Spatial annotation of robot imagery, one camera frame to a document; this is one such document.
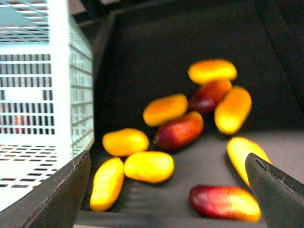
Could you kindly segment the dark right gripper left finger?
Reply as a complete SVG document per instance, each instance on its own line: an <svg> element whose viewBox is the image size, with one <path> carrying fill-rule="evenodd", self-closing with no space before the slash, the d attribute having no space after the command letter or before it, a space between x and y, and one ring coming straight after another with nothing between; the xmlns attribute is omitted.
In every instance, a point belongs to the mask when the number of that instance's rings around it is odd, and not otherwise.
<svg viewBox="0 0 304 228"><path fill-rule="evenodd" d="M90 174L83 151L0 213L2 228L71 228L76 222Z"/></svg>

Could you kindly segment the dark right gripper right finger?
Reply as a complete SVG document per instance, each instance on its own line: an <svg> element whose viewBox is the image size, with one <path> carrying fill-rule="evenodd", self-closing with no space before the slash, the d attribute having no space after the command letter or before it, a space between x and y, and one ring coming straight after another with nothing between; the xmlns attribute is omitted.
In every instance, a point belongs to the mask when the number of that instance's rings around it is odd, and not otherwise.
<svg viewBox="0 0 304 228"><path fill-rule="evenodd" d="M304 226L304 185L261 157L245 160L250 188L269 228Z"/></svg>

